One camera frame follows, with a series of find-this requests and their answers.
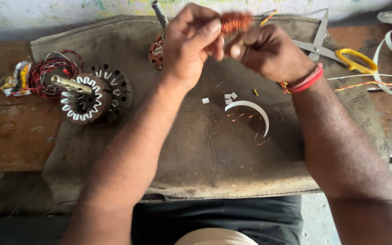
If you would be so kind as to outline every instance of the red thread bracelet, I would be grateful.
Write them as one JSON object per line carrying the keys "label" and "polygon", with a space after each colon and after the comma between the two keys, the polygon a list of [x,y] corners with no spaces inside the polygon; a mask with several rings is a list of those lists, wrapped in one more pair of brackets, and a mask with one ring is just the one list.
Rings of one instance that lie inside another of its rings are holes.
{"label": "red thread bracelet", "polygon": [[287,86],[282,86],[284,88],[284,94],[297,94],[299,92],[304,91],[305,89],[309,88],[313,85],[317,80],[319,80],[323,76],[323,64],[319,63],[315,70],[305,78],[305,80],[301,81],[300,83],[288,88]]}

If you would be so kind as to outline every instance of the metal shaft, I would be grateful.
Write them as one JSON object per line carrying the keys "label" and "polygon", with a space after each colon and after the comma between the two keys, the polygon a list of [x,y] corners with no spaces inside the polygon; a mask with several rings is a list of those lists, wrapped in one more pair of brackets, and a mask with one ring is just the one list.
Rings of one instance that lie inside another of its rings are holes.
{"label": "metal shaft", "polygon": [[160,6],[159,6],[157,0],[152,2],[152,8],[154,9],[155,14],[157,15],[158,20],[160,21],[161,26],[163,27],[163,29],[166,29],[166,26],[169,23],[169,21],[167,20],[166,16],[164,16],[161,13],[161,9],[160,9]]}
{"label": "metal shaft", "polygon": [[65,87],[68,90],[73,90],[77,92],[81,92],[86,95],[92,95],[93,89],[89,86],[86,86],[82,83],[77,83],[75,81],[70,81],[67,78],[61,77],[59,75],[53,75],[51,77],[51,83],[57,86]]}

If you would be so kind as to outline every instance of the dark gray pants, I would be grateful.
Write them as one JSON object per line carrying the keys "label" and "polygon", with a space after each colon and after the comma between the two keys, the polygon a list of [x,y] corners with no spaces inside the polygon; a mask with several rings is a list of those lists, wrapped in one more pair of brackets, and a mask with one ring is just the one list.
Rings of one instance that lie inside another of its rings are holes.
{"label": "dark gray pants", "polygon": [[301,196],[139,203],[134,208],[132,244],[173,245],[190,231],[226,228],[259,245],[299,245]]}

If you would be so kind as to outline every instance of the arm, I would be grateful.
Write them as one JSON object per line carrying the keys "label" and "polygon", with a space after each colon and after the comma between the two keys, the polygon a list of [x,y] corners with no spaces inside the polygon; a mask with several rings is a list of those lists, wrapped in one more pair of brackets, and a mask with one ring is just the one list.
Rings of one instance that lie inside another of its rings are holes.
{"label": "arm", "polygon": [[223,58],[219,14],[189,4],[168,25],[156,90],[95,163],[61,244],[129,244],[132,210],[152,182],[179,106],[208,54]]}
{"label": "arm", "polygon": [[[290,86],[315,64],[274,25],[235,39],[227,53]],[[324,191],[343,244],[392,244],[392,175],[324,78],[293,95],[308,170]]]}

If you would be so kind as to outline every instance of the hand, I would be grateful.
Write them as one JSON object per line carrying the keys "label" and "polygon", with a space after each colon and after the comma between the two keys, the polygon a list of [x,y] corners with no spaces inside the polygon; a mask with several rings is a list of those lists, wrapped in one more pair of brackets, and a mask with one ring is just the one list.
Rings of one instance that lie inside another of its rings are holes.
{"label": "hand", "polygon": [[163,46],[164,80],[188,92],[199,80],[208,55],[223,59],[225,42],[218,17],[214,10],[190,3],[169,22]]}
{"label": "hand", "polygon": [[305,79],[316,67],[276,25],[250,29],[234,38],[225,52],[265,79],[290,86]]}

